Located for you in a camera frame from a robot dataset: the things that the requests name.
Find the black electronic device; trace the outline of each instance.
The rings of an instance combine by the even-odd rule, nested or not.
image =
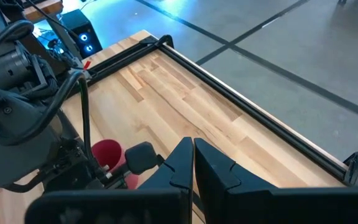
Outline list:
[[[4,40],[0,39],[0,140],[15,136],[34,124],[47,107],[40,101],[54,96],[58,90],[50,65],[18,41],[30,37],[33,28],[31,22],[24,20],[8,25],[0,11],[0,37],[5,33]],[[12,34],[7,32],[9,29],[21,32]],[[0,187],[39,168],[58,148],[60,136],[61,125],[54,122],[21,146],[0,142]]]
[[[150,149],[150,143],[139,144],[139,147]],[[145,154],[152,155],[150,150],[146,150]],[[192,214],[193,155],[193,140],[183,138],[157,172],[137,190],[47,193],[32,203],[25,222],[189,224]]]
[[[206,223],[358,223],[358,187],[280,189],[195,139]]]
[[[79,38],[73,37],[83,58],[102,50],[102,46],[93,29],[91,21],[79,9],[62,15],[62,22]]]

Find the metal bracket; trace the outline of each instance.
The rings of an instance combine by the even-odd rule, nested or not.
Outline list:
[[[165,159],[160,154],[158,154],[157,155],[157,165],[158,165],[158,167],[160,167],[164,162],[165,162]]]
[[[144,38],[143,40],[139,41],[140,44],[154,44],[158,41],[157,38],[153,37],[152,35]]]
[[[358,152],[353,153],[343,163],[349,167],[343,182],[348,186],[358,186]]]
[[[163,35],[159,40],[153,36],[148,36],[139,41],[141,44],[154,44],[156,47],[160,47],[162,44],[167,43],[168,46],[173,48],[173,39],[171,35]]]

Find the floor tile line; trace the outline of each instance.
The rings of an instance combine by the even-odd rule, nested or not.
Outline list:
[[[287,8],[285,8],[284,10],[280,11],[279,13],[277,13],[276,15],[268,18],[267,20],[263,21],[262,23],[260,23],[259,25],[255,26],[254,28],[252,28],[251,30],[248,30],[247,32],[241,34],[240,36],[236,37],[234,40],[230,41],[227,45],[224,45],[218,49],[216,49],[215,51],[211,52],[210,54],[204,56],[203,58],[199,59],[196,64],[197,65],[202,65],[205,62],[207,62],[208,60],[211,60],[212,58],[214,58],[215,56],[217,56],[220,52],[223,52],[229,48],[231,48],[232,46],[238,44],[239,42],[241,42],[242,40],[244,40],[245,38],[249,37],[250,35],[254,34],[255,32],[257,32],[258,30],[264,28],[267,24],[272,23],[273,21],[277,20],[278,18],[284,16],[285,14],[291,12],[292,10],[302,6],[304,3],[308,2],[310,0],[299,0],[296,3],[292,4],[291,6],[288,6]]]
[[[221,37],[218,37],[217,35],[215,35],[215,34],[213,34],[211,32],[208,32],[208,31],[204,30],[203,28],[201,28],[199,26],[196,26],[196,25],[194,25],[194,24],[192,24],[192,23],[190,23],[190,22],[188,22],[188,21],[186,21],[186,20],[184,20],[184,19],[182,19],[182,18],[180,18],[178,16],[174,16],[173,14],[170,14],[169,12],[167,12],[167,11],[157,7],[157,6],[154,6],[153,4],[148,3],[147,1],[144,1],[144,0],[135,0],[135,1],[137,1],[137,2],[139,2],[141,4],[143,4],[144,6],[147,6],[147,7],[151,8],[151,9],[163,14],[164,16],[167,16],[167,17],[169,17],[169,18],[171,18],[171,19],[173,19],[173,20],[175,20],[175,21],[177,21],[177,22],[189,27],[190,29],[193,29],[193,30],[195,30],[195,31],[197,31],[197,32],[199,32],[201,34],[204,34],[205,36],[215,40],[216,42],[219,42],[220,44],[226,45],[226,44],[229,43],[229,41],[227,41],[227,40],[225,40],[225,39],[223,39]]]
[[[282,77],[285,77],[291,81],[293,81],[294,83],[302,86],[303,88],[306,88],[307,90],[316,93],[320,96],[322,96],[323,98],[332,101],[333,103],[342,106],[343,108],[358,114],[358,105],[345,99],[342,98],[338,95],[336,95],[335,93],[332,93],[330,91],[328,91],[327,89],[324,89],[323,87],[316,85],[308,80],[305,80],[302,77],[299,77],[298,75],[295,75],[292,72],[289,72],[288,70],[285,70],[284,68],[281,68],[247,50],[244,50],[236,45],[231,47],[232,50],[240,53],[241,55],[243,55],[244,57],[252,60],[253,62],[275,72],[277,75],[280,75]]]
[[[230,41],[229,45],[236,45],[239,42],[241,42],[242,40],[244,40],[245,38],[249,37],[250,35],[254,34],[255,32],[257,32],[258,30],[264,28],[266,25],[272,23],[273,21],[277,20],[278,18],[284,16],[285,14],[295,10],[296,8],[302,6],[304,3],[308,2],[310,0],[299,0],[296,3],[292,4],[291,6],[288,6],[287,8],[285,8],[284,10],[282,10],[281,12],[277,13],[276,15],[268,18],[266,21],[263,21],[262,23],[260,23],[259,25],[255,26],[254,28],[252,28],[251,30],[248,30],[247,32],[243,33],[242,35],[240,35],[239,37],[235,38],[234,40]]]

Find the black metal frame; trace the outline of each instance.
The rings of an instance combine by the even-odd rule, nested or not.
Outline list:
[[[183,58],[181,55],[178,55],[173,48],[173,41],[170,35],[165,35],[161,39],[156,39],[155,37],[147,37],[144,40],[141,40],[139,43],[134,46],[122,51],[121,53],[105,60],[104,62],[95,65],[90,70],[96,75],[88,82],[88,85],[91,86],[96,82],[110,76],[111,74],[117,72],[118,70],[126,67],[127,65],[135,62],[141,57],[153,52],[154,50],[160,50],[171,59],[176,61],[182,67],[187,69],[190,73],[198,77],[200,80],[208,84],[211,88],[220,93],[223,97],[227,98],[229,101],[238,106],[241,110],[251,115],[258,122],[263,124],[266,128],[271,130],[277,136],[282,138],[284,141],[289,143],[295,149],[300,151],[306,157],[311,159],[314,163],[322,167],[326,172],[330,173],[332,176],[340,180],[343,184],[348,186],[358,185],[358,157],[351,156],[346,160],[348,165],[356,163],[356,169],[346,170],[338,163],[332,161],[330,158],[326,157],[323,153],[319,152],[313,146],[310,146],[307,142],[299,138],[296,134],[289,131],[287,128],[284,128],[279,123],[274,121],[267,114],[259,111],[248,101],[245,101],[237,94],[233,93],[226,86],[219,83],[217,80],[211,78],[207,73],[202,71],[197,65],[189,62],[189,60]],[[78,89],[72,91],[70,96],[77,94]]]

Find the blue led light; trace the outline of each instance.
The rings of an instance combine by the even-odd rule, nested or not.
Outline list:
[[[93,50],[92,45],[87,45],[87,46],[85,46],[85,51],[87,51],[87,52],[92,52],[92,50]]]
[[[81,35],[80,35],[80,39],[81,39],[82,41],[87,41],[87,40],[88,40],[88,35],[86,35],[86,34],[81,34]]]

